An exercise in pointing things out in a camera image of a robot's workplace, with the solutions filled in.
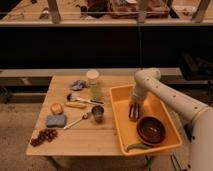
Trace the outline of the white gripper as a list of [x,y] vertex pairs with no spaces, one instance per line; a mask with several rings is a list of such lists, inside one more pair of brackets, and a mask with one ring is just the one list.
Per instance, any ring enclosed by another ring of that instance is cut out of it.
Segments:
[[130,120],[133,119],[133,104],[135,104],[134,107],[134,114],[135,114],[135,120],[138,120],[140,117],[140,104],[144,102],[144,98],[141,95],[141,91],[137,86],[134,86],[130,92],[130,105],[129,105],[129,114],[128,117]]

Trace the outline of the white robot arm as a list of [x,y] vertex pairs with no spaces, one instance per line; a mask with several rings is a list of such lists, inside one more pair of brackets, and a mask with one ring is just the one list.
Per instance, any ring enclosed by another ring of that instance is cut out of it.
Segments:
[[213,107],[163,84],[160,78],[158,68],[136,71],[131,100],[143,103],[151,92],[191,122],[190,171],[213,171]]

